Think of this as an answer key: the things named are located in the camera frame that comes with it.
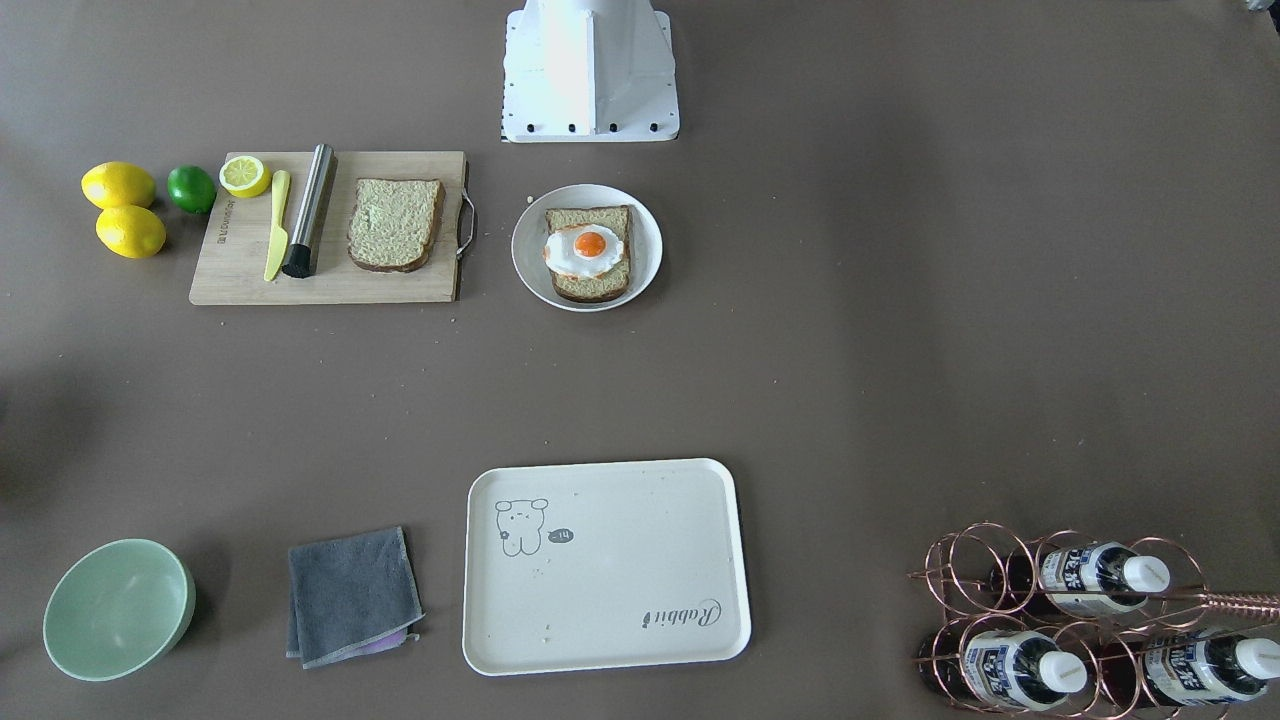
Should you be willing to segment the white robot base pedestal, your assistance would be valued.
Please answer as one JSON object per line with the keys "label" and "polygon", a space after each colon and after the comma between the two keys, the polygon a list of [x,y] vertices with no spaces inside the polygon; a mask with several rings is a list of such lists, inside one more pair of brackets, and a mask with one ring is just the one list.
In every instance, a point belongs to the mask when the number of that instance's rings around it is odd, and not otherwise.
{"label": "white robot base pedestal", "polygon": [[503,69],[506,142],[678,137],[671,18],[649,1],[527,1],[506,18]]}

